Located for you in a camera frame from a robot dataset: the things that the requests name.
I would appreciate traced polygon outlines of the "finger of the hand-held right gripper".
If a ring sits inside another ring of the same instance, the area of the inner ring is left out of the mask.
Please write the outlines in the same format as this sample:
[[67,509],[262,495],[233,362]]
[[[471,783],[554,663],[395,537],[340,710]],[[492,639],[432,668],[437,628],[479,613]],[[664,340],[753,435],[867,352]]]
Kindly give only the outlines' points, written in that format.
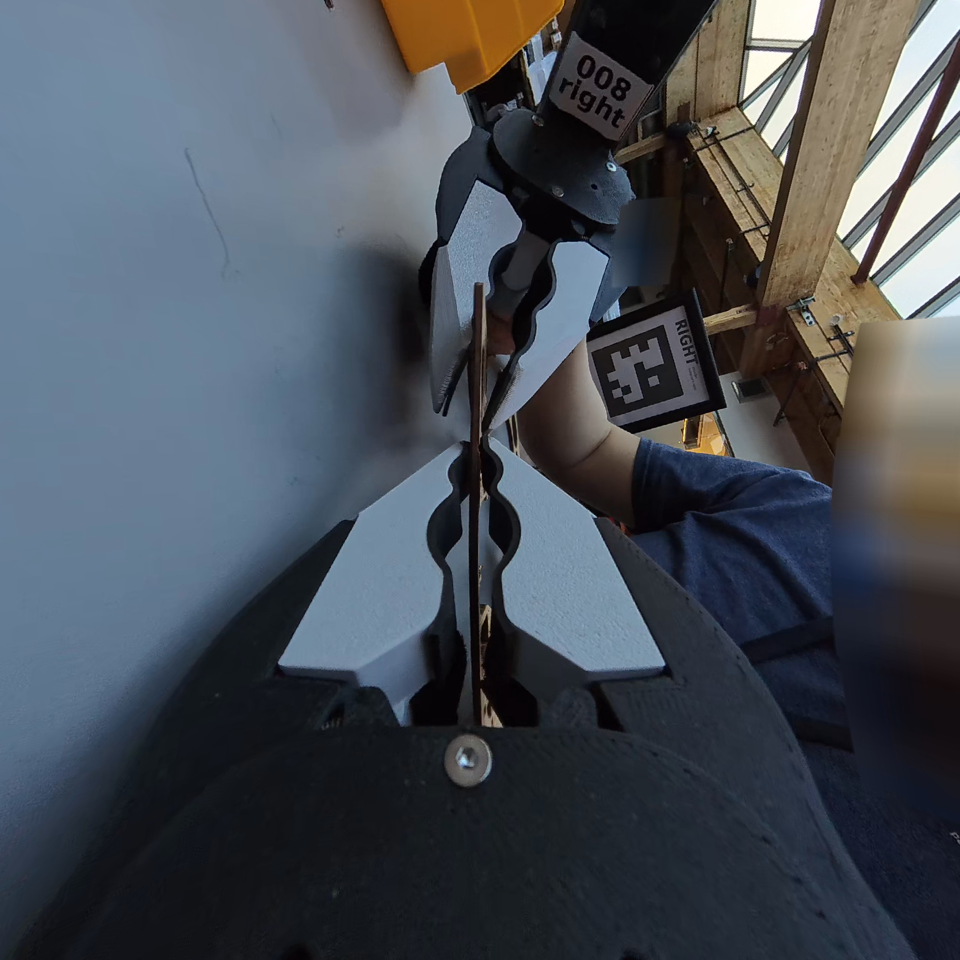
[[540,294],[536,280],[529,290],[533,301],[517,308],[516,348],[490,396],[484,431],[498,429],[525,406],[586,338],[607,267],[606,253],[589,243],[559,241],[550,246],[537,267],[548,287]]
[[491,264],[512,258],[522,219],[507,196],[481,180],[472,185],[450,238],[438,247],[430,300],[429,375],[433,406],[445,416],[473,339],[474,285],[491,291]]

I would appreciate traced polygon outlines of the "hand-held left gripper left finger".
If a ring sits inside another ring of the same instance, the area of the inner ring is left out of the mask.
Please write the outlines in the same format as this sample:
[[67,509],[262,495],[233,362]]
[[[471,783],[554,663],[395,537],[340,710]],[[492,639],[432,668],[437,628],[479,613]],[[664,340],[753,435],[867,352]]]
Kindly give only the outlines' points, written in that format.
[[467,674],[456,585],[466,445],[453,443],[355,519],[291,641],[285,675],[381,690],[402,725],[452,723]]

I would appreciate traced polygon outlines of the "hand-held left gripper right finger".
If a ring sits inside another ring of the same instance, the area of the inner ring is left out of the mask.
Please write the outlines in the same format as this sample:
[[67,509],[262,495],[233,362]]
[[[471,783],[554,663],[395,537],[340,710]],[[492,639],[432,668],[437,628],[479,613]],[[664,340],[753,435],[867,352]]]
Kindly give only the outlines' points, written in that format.
[[661,676],[666,662],[605,534],[609,522],[497,439],[484,441],[493,625],[484,693],[505,726],[536,726],[566,690]]

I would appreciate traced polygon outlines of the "laser-cut wooden parts sheet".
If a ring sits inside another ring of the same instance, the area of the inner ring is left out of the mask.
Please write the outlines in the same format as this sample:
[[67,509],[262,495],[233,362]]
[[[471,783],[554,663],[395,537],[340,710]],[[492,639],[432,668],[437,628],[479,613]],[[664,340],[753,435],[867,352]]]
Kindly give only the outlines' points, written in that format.
[[467,583],[469,588],[469,673],[472,702],[472,721],[476,726],[498,726],[499,720],[484,692],[486,677],[485,655],[493,625],[492,607],[482,602],[482,546],[485,534],[481,532],[481,512],[486,493],[483,479],[482,446],[484,419],[488,397],[487,366],[487,295],[485,283],[473,285],[471,343],[467,358],[467,386],[469,394],[469,440],[467,445],[468,516],[467,516]]

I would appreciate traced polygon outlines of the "person's right forearm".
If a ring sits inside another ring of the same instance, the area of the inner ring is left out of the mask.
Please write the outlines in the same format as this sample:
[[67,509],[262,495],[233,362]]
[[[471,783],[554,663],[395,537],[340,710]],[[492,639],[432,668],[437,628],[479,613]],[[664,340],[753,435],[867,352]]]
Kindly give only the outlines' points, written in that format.
[[640,439],[609,422],[588,357],[579,342],[519,409],[519,439],[534,466],[571,498],[635,531]]

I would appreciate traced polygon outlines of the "black framed marker sign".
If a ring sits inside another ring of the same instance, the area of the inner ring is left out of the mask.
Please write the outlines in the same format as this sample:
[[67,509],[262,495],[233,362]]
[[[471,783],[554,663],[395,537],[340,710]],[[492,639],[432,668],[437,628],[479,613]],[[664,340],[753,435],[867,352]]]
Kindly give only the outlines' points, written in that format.
[[608,420],[633,434],[726,407],[693,290],[596,323],[585,345]]

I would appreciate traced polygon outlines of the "yellow plastic bin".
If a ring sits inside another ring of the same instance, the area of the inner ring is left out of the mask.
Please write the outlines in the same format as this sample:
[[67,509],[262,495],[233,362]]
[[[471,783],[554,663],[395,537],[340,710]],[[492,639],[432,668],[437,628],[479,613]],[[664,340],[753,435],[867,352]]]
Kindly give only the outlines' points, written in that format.
[[557,18],[562,1],[382,1],[403,61],[420,74],[444,64],[463,94],[503,68]]

